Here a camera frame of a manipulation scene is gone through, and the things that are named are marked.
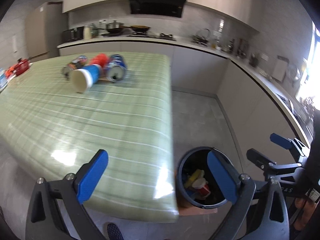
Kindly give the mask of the person's right hand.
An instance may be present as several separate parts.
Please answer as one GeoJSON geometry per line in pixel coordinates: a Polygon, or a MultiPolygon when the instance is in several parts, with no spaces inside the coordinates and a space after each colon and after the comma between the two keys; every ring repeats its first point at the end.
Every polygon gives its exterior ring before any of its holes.
{"type": "Polygon", "coordinates": [[[305,228],[310,218],[312,217],[317,205],[317,203],[313,202],[309,198],[297,198],[295,200],[295,206],[296,208],[300,209],[300,211],[302,211],[302,214],[298,215],[297,219],[293,223],[292,229],[294,233],[299,233],[305,228]]]}

